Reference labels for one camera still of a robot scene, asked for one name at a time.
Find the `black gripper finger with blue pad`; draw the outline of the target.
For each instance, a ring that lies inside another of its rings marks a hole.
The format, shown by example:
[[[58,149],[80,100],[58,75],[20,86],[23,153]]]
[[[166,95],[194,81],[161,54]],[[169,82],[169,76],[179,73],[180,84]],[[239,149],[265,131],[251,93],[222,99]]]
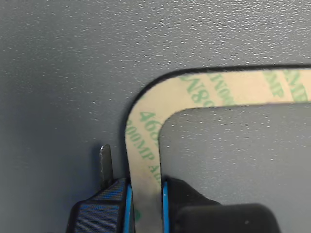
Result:
[[[258,203],[223,205],[183,180],[166,177],[162,185],[165,233],[278,233],[275,215]]]

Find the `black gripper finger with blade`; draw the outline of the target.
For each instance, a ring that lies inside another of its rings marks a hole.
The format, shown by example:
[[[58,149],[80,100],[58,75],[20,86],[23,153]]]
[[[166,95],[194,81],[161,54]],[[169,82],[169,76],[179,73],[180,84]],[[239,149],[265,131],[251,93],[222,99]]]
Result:
[[[68,233],[133,233],[134,208],[132,187],[127,178],[114,179],[111,148],[102,146],[100,190],[92,197],[74,204]]]

